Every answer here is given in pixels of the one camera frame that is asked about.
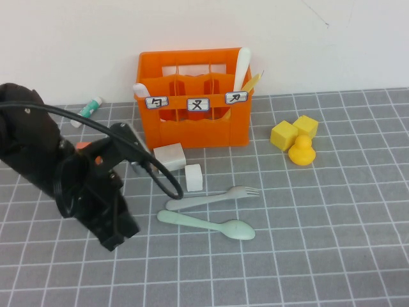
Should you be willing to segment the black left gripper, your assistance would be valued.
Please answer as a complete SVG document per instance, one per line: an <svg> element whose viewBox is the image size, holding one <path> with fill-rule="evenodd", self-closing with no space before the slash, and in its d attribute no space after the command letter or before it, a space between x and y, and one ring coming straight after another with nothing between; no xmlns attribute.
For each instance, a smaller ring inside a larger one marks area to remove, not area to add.
<svg viewBox="0 0 409 307"><path fill-rule="evenodd" d="M140 231L139 225L119 194L121 180L113 171L112 157L104 155L114 148L110 138L76 149L61 138L61 160L56 168L56 204L64 218L77 217L97 224L97 237L107 250L114 251Z"/></svg>

